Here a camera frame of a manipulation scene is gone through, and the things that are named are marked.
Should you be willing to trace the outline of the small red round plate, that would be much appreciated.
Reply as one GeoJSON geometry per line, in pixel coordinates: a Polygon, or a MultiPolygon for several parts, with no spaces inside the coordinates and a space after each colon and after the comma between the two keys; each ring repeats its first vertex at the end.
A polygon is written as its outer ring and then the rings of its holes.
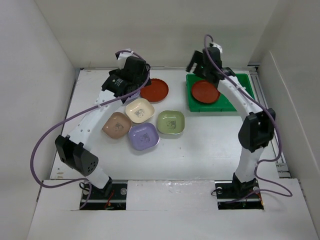
{"type": "Polygon", "coordinates": [[[204,104],[215,103],[221,95],[217,88],[206,80],[195,82],[192,85],[191,94],[197,101],[204,104]]]}

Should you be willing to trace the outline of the large red round plate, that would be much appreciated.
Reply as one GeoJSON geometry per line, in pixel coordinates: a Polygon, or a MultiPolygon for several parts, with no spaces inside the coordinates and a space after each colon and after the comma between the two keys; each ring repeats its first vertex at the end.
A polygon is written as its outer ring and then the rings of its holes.
{"type": "Polygon", "coordinates": [[[169,86],[165,81],[159,78],[152,78],[151,85],[142,88],[140,96],[151,103],[158,103],[164,100],[168,93],[169,86]]]}

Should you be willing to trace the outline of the cream square plate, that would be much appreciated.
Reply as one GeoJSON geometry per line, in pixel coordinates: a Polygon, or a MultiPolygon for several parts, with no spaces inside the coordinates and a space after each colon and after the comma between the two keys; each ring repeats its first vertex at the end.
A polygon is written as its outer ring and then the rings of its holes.
{"type": "Polygon", "coordinates": [[[155,113],[153,105],[145,98],[138,98],[125,107],[125,114],[135,124],[141,124],[155,113]]]}

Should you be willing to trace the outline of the pink square plate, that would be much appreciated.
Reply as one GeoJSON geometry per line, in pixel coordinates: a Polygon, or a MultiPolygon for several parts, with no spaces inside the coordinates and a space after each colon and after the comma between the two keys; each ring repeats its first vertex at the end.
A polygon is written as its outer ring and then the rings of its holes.
{"type": "Polygon", "coordinates": [[[114,112],[102,127],[102,131],[112,139],[120,139],[132,127],[132,121],[121,112],[114,112]]]}

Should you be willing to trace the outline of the green square plate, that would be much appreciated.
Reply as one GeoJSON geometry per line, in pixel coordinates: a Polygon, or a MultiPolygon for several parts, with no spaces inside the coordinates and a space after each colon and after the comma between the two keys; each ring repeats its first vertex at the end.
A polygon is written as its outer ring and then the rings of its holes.
{"type": "Polygon", "coordinates": [[[177,110],[164,110],[158,114],[157,129],[162,134],[178,135],[185,129],[185,116],[177,110]]]}

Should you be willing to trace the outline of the purple square plate front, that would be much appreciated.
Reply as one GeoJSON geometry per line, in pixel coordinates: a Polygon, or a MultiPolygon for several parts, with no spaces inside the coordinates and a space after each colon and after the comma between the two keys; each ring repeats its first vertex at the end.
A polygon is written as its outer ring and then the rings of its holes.
{"type": "Polygon", "coordinates": [[[128,137],[132,147],[137,151],[152,148],[160,140],[156,127],[150,122],[133,126],[128,132],[128,137]]]}

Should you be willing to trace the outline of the purple square plate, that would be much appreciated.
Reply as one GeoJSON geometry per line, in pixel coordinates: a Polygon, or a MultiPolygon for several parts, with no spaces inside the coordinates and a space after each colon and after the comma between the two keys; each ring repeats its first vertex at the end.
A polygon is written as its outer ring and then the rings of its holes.
{"type": "Polygon", "coordinates": [[[140,90],[137,91],[135,94],[133,94],[130,97],[128,97],[123,103],[124,104],[128,104],[128,103],[134,101],[136,98],[138,98],[140,96],[140,92],[141,92],[140,90]]]}
{"type": "Polygon", "coordinates": [[[128,137],[132,147],[137,151],[152,148],[160,140],[156,127],[150,122],[133,126],[128,132],[128,137]]]}

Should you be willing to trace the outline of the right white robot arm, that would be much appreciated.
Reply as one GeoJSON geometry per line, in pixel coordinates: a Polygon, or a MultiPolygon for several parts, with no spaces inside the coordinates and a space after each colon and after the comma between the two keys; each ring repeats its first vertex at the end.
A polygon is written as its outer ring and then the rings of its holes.
{"type": "Polygon", "coordinates": [[[240,84],[236,74],[229,67],[222,67],[221,52],[216,46],[196,50],[186,71],[207,80],[227,98],[242,119],[238,132],[241,145],[239,164],[231,184],[222,186],[221,191],[227,194],[228,199],[244,197],[252,193],[257,185],[255,169],[264,149],[274,137],[276,113],[271,108],[263,110],[240,84]]]}

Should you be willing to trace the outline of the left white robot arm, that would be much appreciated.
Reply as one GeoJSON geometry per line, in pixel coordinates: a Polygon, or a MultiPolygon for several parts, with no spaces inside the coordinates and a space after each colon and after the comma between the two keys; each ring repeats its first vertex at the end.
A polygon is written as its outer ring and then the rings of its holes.
{"type": "Polygon", "coordinates": [[[95,109],[86,113],[67,136],[59,135],[55,140],[61,162],[86,177],[95,194],[103,199],[111,194],[113,180],[104,173],[91,150],[111,115],[149,83],[150,65],[144,59],[119,55],[117,60],[120,67],[109,72],[94,103],[95,109]]]}

